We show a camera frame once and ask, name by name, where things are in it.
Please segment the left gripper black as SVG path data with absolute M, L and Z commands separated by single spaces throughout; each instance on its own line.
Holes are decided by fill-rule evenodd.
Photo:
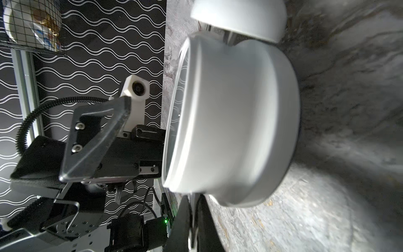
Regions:
M 117 138 L 131 113 L 131 98 L 78 107 L 66 143 L 37 137 L 10 176 L 10 188 L 58 195 L 68 183 L 119 184 L 161 177 L 166 131 L 138 125 Z

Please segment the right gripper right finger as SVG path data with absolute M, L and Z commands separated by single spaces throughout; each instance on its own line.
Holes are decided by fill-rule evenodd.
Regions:
M 198 252 L 224 252 L 206 197 L 196 203 L 196 241 Z

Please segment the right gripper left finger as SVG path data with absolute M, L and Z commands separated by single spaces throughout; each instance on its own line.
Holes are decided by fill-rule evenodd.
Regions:
M 183 196 L 176 219 L 163 252 L 189 252 L 189 237 L 192 237 L 192 211 L 188 196 Z

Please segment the white twin-bell alarm clock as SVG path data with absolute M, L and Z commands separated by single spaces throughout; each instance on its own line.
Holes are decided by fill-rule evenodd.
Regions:
M 163 156 L 171 192 L 253 207 L 286 175 L 300 129 L 300 90 L 278 48 L 284 1 L 195 1 L 191 17 L 222 29 L 187 36 L 178 59 Z

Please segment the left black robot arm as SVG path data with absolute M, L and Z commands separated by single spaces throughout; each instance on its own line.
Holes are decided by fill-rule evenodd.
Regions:
M 27 144 L 28 130 L 40 115 L 74 103 L 79 107 L 66 141 L 38 136 Z M 126 130 L 134 109 L 129 97 L 67 97 L 40 105 L 24 119 L 16 138 L 21 158 L 10 187 L 37 199 L 3 222 L 1 251 L 38 252 L 90 235 L 103 223 L 108 196 L 123 205 L 108 221 L 112 236 L 134 226 L 134 248 L 150 247 L 149 226 L 130 208 L 151 207 L 145 198 L 132 201 L 124 190 L 128 183 L 161 177 L 165 131 L 140 122 Z

